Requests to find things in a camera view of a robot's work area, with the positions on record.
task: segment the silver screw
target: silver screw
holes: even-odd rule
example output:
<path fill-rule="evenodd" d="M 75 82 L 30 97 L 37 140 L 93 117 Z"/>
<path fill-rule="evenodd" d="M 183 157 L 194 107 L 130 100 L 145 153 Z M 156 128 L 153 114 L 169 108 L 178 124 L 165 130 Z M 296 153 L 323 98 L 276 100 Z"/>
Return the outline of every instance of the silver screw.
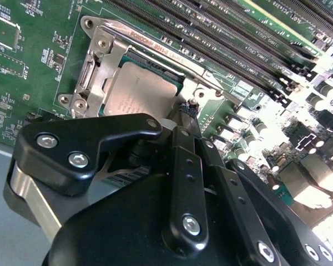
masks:
<path fill-rule="evenodd" d="M 320 257 L 318 256 L 317 252 L 313 249 L 313 247 L 306 245 L 306 250 L 309 253 L 309 255 L 312 257 L 312 259 L 319 261 Z"/>
<path fill-rule="evenodd" d="M 190 136 L 190 134 L 184 129 L 181 130 L 181 133 L 183 133 L 186 137 Z"/>
<path fill-rule="evenodd" d="M 147 123 L 151 127 L 157 127 L 157 124 L 156 124 L 156 122 L 153 119 L 147 119 Z"/>
<path fill-rule="evenodd" d="M 272 263 L 275 261 L 274 252 L 263 241 L 258 241 L 258 250 L 268 262 Z"/>
<path fill-rule="evenodd" d="M 244 170 L 244 165 L 241 162 L 237 162 L 237 167 L 241 170 Z"/>
<path fill-rule="evenodd" d="M 58 140 L 51 135 L 41 135 L 37 138 L 37 144 L 41 147 L 51 149 L 58 145 Z"/>
<path fill-rule="evenodd" d="M 183 226 L 185 230 L 192 234 L 193 236 L 197 236 L 201 232 L 199 222 L 192 216 L 184 216 L 183 218 Z"/>
<path fill-rule="evenodd" d="M 192 99 L 189 100 L 189 103 L 190 103 L 191 105 L 196 105 L 196 104 L 198 104 L 198 101 L 197 101 L 197 99 L 192 98 Z"/>
<path fill-rule="evenodd" d="M 333 257 L 331 255 L 331 253 L 329 253 L 329 251 L 326 248 L 322 247 L 321 245 L 319 247 L 320 247 L 320 251 L 322 252 L 323 256 L 326 257 L 327 260 L 332 262 Z"/>
<path fill-rule="evenodd" d="M 86 103 L 84 100 L 76 100 L 76 101 L 74 102 L 74 106 L 75 106 L 77 109 L 85 110 L 86 107 L 87 107 L 87 103 Z"/>
<path fill-rule="evenodd" d="M 206 145 L 207 145 L 207 147 L 210 148 L 210 149 L 213 148 L 213 144 L 212 144 L 212 142 L 210 142 L 210 141 L 208 141 L 208 140 L 206 140 Z"/>
<path fill-rule="evenodd" d="M 84 168 L 89 164 L 88 158 L 79 152 L 70 154 L 68 160 L 69 163 L 76 168 Z"/>

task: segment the black plastic part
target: black plastic part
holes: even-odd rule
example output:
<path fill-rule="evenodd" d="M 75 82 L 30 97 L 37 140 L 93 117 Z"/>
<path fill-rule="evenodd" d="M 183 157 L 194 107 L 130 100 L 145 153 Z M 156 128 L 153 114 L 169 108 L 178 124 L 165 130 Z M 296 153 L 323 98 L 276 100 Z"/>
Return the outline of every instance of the black plastic part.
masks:
<path fill-rule="evenodd" d="M 244 170 L 237 166 L 239 160 L 226 163 L 228 169 L 236 172 L 246 189 L 272 243 L 290 265 L 323 265 L 331 266 L 330 262 L 319 250 L 323 246 L 321 240 L 312 230 L 246 165 Z M 315 261 L 306 251 L 306 245 L 311 246 L 319 255 Z"/>
<path fill-rule="evenodd" d="M 199 253 L 209 238 L 201 158 L 195 154 L 194 141 L 194 135 L 184 127 L 174 128 L 170 211 L 162 234 L 167 246 L 182 257 Z M 201 229 L 196 236 L 184 228 L 185 216 L 191 216 L 199 223 Z"/>
<path fill-rule="evenodd" d="M 227 220 L 228 227 L 232 228 L 234 237 L 238 238 L 236 245 L 241 263 L 243 265 L 281 265 L 277 251 L 237 174 L 226 169 L 220 162 L 215 146 L 210 148 L 206 142 L 200 144 L 201 151 L 204 152 L 201 153 L 202 158 L 208 158 L 204 161 L 204 175 L 215 187 L 221 205 L 220 214 Z M 265 243 L 273 253 L 272 262 L 267 261 L 260 254 L 258 250 L 260 241 Z"/>
<path fill-rule="evenodd" d="M 148 120 L 157 126 L 152 127 Z M 121 148 L 128 141 L 157 139 L 161 133 L 161 125 L 146 114 L 35 123 L 20 131 L 13 160 L 24 173 L 57 192 L 78 195 L 87 191 L 103 166 L 100 154 Z M 54 136 L 58 145 L 52 149 L 39 146 L 36 138 L 43 134 Z M 70 165 L 68 157 L 74 152 L 85 154 L 88 166 Z"/>
<path fill-rule="evenodd" d="M 170 251 L 162 238 L 171 178 L 142 178 L 68 220 L 55 237 L 49 266 L 235 266 L 230 228 L 215 195 L 206 193 L 210 241 L 188 259 Z"/>

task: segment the dimm slot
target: dimm slot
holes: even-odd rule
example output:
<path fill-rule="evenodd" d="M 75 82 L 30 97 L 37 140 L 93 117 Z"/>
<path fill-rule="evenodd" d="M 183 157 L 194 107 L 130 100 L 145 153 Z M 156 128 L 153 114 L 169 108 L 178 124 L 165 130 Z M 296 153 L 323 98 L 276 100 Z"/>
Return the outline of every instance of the dimm slot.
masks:
<path fill-rule="evenodd" d="M 333 24 L 333 11 L 329 10 L 324 4 L 314 1 L 314 0 L 301 0 L 303 4 L 311 8 L 318 15 L 323 17 L 329 23 Z"/>
<path fill-rule="evenodd" d="M 104 2 L 110 4 L 114 8 L 116 8 L 119 11 L 124 12 L 125 14 L 131 16 L 134 18 L 136 21 L 139 21 L 143 24 L 152 24 L 153 26 L 157 27 L 159 30 L 159 33 L 161 35 L 166 36 L 168 39 L 171 39 L 175 42 L 180 41 L 182 37 L 179 36 L 179 33 L 173 28 L 170 27 L 169 25 L 162 24 L 162 22 L 144 10 L 141 10 L 139 8 L 136 8 L 135 5 L 129 3 L 126 0 L 103 0 Z M 260 91 L 266 92 L 267 89 L 271 90 L 272 87 L 269 85 L 269 83 L 266 83 L 257 77 L 251 75 L 248 71 L 245 71 L 241 67 L 238 67 L 235 64 L 232 64 L 230 68 L 227 67 L 227 64 L 223 63 L 218 63 L 216 60 L 212 59 L 213 58 L 219 58 L 217 54 L 214 52 L 210 51 L 209 49 L 206 49 L 206 47 L 200 45 L 199 43 L 193 41 L 193 40 L 185 40 L 184 41 L 185 46 L 187 49 L 195 53 L 196 55 L 204 58 L 206 61 L 211 62 L 214 64 L 217 68 L 221 69 L 222 71 L 225 71 L 229 73 L 230 75 L 233 75 L 234 77 L 247 81 L 249 85 L 254 87 L 255 89 L 258 89 Z"/>
<path fill-rule="evenodd" d="M 247 13 L 244 12 L 244 9 L 239 6 L 238 4 L 232 2 L 232 1 L 226 1 L 224 2 L 224 5 L 231 10 L 235 15 L 237 15 L 239 18 L 247 22 L 248 24 L 252 25 L 253 27 L 257 28 L 259 31 L 262 31 L 262 34 L 267 35 L 269 38 L 271 38 L 276 43 L 282 45 L 289 53 L 293 54 L 294 56 L 301 58 L 304 61 L 310 61 L 308 57 L 312 57 L 311 54 L 309 54 L 306 51 L 299 50 L 296 46 L 291 45 L 285 38 L 282 38 L 280 35 L 276 34 L 274 31 L 269 29 L 267 26 L 261 24 L 259 21 L 257 21 L 255 18 L 251 17 Z M 216 9 L 213 6 L 206 7 L 207 10 L 211 11 L 214 16 L 216 16 L 218 19 L 230 23 L 231 27 L 238 27 L 239 29 L 243 29 L 244 27 L 238 23 L 235 23 L 234 21 L 231 21 L 228 19 L 227 16 L 224 16 L 222 12 L 220 12 L 218 9 Z M 266 46 L 266 49 L 271 49 L 274 53 L 277 55 L 282 54 L 285 58 L 288 57 L 288 54 L 284 52 L 283 49 L 277 49 L 273 45 L 269 45 L 268 42 L 264 41 L 263 39 L 259 38 L 257 35 L 255 35 L 253 32 L 250 32 L 249 30 L 245 29 L 245 32 L 247 32 L 249 37 L 252 37 L 252 39 L 256 42 L 261 43 L 262 45 Z"/>
<path fill-rule="evenodd" d="M 281 0 L 277 1 L 283 6 L 291 8 L 296 14 L 303 17 L 304 20 L 309 21 L 317 29 L 323 31 L 328 37 L 333 39 L 333 26 L 299 0 L 286 0 L 286 3 Z"/>
<path fill-rule="evenodd" d="M 160 0 L 148 0 L 148 2 L 153 2 L 155 4 L 152 4 L 154 8 L 157 8 L 158 11 L 161 13 L 165 13 L 164 10 L 162 10 L 160 7 L 163 7 L 167 9 L 167 13 L 165 14 L 166 16 L 171 17 L 171 14 L 174 16 L 177 16 L 178 19 L 181 19 L 183 23 L 185 23 L 186 28 L 190 28 L 190 18 L 186 16 L 184 12 L 182 12 L 180 9 L 178 9 L 175 5 L 166 2 L 166 1 L 160 1 Z M 208 20 L 212 21 L 215 24 L 220 25 L 221 28 L 230 35 L 233 35 L 235 38 L 238 38 L 241 42 L 246 43 L 248 46 L 252 47 L 253 50 L 255 50 L 259 54 L 263 54 L 264 57 L 266 57 L 268 60 L 272 60 L 274 64 L 276 64 L 279 67 L 288 66 L 288 62 L 280 60 L 278 57 L 275 57 L 274 55 L 268 53 L 265 49 L 259 47 L 257 44 L 253 43 L 251 40 L 248 38 L 245 38 L 241 34 L 239 34 L 236 30 L 233 30 L 231 27 L 228 27 L 225 25 L 223 22 L 217 20 L 216 18 L 213 18 L 207 14 L 203 14 L 202 16 L 207 17 Z M 200 30 L 200 32 L 204 33 L 203 36 L 207 36 L 206 38 L 208 39 L 209 42 L 213 43 L 216 47 L 221 47 L 223 50 L 228 50 L 229 53 L 233 51 L 232 53 L 234 55 L 237 55 L 237 57 L 243 57 L 244 61 L 252 62 L 258 66 L 258 68 L 264 69 L 266 72 L 271 73 L 271 75 L 277 77 L 279 76 L 279 71 L 277 68 L 274 68 L 270 64 L 266 63 L 265 61 L 259 59 L 259 57 L 245 49 L 241 49 L 238 45 L 235 45 L 233 42 L 229 41 L 225 37 L 223 37 L 221 34 L 219 34 L 217 31 L 214 29 L 207 27 L 205 24 L 202 23 L 197 23 L 193 24 L 193 27 Z M 198 35 L 201 35 L 199 31 L 194 30 L 195 33 Z"/>

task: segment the capacitor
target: capacitor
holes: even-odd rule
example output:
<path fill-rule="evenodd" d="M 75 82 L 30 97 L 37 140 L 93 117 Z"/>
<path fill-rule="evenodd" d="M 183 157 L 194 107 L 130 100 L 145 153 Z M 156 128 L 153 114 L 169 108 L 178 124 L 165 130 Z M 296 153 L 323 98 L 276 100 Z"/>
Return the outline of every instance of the capacitor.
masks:
<path fill-rule="evenodd" d="M 244 140 L 250 149 L 257 149 L 260 145 L 260 141 L 257 140 L 253 135 L 245 137 Z"/>
<path fill-rule="evenodd" d="M 318 95 L 311 97 L 309 104 L 317 111 L 323 111 L 329 107 L 329 104 Z"/>
<path fill-rule="evenodd" d="M 243 162 L 246 162 L 249 158 L 249 154 L 246 153 L 246 151 L 243 148 L 238 148 L 234 150 L 235 156 Z"/>
<path fill-rule="evenodd" d="M 333 99 L 333 86 L 331 86 L 331 85 L 328 85 L 328 84 L 326 84 L 326 85 L 324 85 L 321 89 L 320 89 L 320 93 L 323 95 L 323 96 L 325 96 L 325 97 L 327 97 L 327 98 L 329 98 L 329 99 Z"/>
<path fill-rule="evenodd" d="M 280 167 L 276 164 L 276 160 L 273 155 L 266 156 L 265 159 L 268 165 L 270 166 L 272 172 L 276 172 L 279 170 Z"/>
<path fill-rule="evenodd" d="M 268 175 L 266 177 L 268 184 L 272 190 L 278 190 L 280 188 L 281 182 L 275 178 L 273 175 Z"/>
<path fill-rule="evenodd" d="M 269 135 L 269 129 L 264 123 L 259 123 L 255 126 L 255 130 L 259 133 L 259 136 L 265 138 Z"/>

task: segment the green circuit board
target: green circuit board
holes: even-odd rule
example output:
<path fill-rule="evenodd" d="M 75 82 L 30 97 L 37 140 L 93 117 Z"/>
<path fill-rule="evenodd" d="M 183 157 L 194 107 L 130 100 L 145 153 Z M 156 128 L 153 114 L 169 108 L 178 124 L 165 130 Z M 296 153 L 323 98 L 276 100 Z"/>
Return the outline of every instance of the green circuit board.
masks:
<path fill-rule="evenodd" d="M 291 0 L 0 0 L 0 142 L 14 146 L 28 117 L 46 113 L 71 119 L 58 102 L 72 94 L 77 84 L 90 38 L 80 26 L 83 16 L 123 22 L 153 41 L 212 72 L 221 88 L 255 114 L 271 116 L 280 127 L 292 120 L 297 105 L 279 119 L 284 108 L 269 97 L 282 88 L 279 77 L 293 64 L 304 68 L 333 47 L 333 28 L 311 9 Z M 313 2 L 330 12 L 333 1 Z M 333 76 L 333 65 L 324 78 Z M 210 100 L 199 115 L 203 135 L 219 133 L 225 117 L 234 114 L 227 100 Z M 324 139 L 323 129 L 310 127 Z M 244 147 L 245 128 L 234 139 L 224 158 L 235 157 L 234 147 Z M 302 153 L 279 147 L 287 162 Z M 262 175 L 258 161 L 249 163 Z"/>

